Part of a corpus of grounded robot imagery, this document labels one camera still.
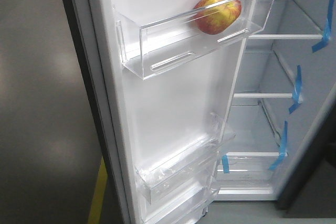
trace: floor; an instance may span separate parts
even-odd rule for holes
[[[0,5],[0,223],[86,223],[101,151],[62,1]]]
[[[197,224],[335,224],[335,219],[286,219],[271,201],[214,202]]]

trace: blue tape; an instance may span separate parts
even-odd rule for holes
[[[301,71],[301,66],[297,65],[297,75],[296,75],[296,80],[295,80],[295,85],[294,85],[294,91],[292,94],[292,98],[294,100],[294,104],[289,107],[289,114],[293,113],[299,106],[300,106],[300,94],[302,90],[302,71]]]
[[[222,157],[222,164],[223,164],[223,172],[230,173],[229,160],[227,159],[226,155]]]
[[[318,42],[317,44],[311,47],[312,52],[316,52],[322,49],[323,47],[326,47],[329,43],[330,36],[331,36],[332,10],[334,6],[334,2],[335,0],[329,0],[327,20],[325,21],[323,36],[320,42]]]
[[[287,132],[288,132],[288,122],[285,121],[285,125],[283,127],[283,133],[281,136],[281,144],[279,149],[279,156],[277,160],[268,168],[269,170],[275,170],[279,164],[285,159],[286,157],[286,148],[287,148]]]

